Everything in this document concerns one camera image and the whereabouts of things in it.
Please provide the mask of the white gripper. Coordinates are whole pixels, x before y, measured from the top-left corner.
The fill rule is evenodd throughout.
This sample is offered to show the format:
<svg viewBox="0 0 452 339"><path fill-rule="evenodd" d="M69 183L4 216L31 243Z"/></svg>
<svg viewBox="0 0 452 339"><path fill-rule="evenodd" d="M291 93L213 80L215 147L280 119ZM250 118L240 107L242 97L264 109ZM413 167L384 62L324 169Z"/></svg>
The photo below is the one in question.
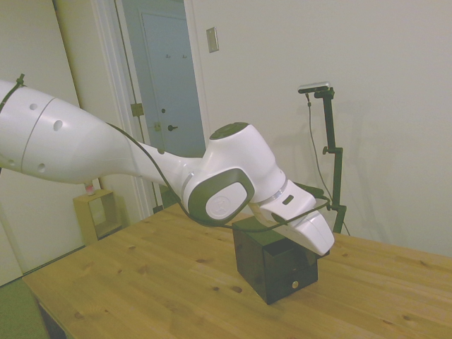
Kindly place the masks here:
<svg viewBox="0 0 452 339"><path fill-rule="evenodd" d="M280 219L288 221L309 209L306 207L292 206L291 203L268 203L259 206L252 204L252 212L257 220L271 227L280 223ZM274 229L277 233L309 249L306 250L307 264L312 266L317 262L317 254L323 256L334 244L334 236L324 217L318 211L298 218L289 225L281 225Z"/></svg>

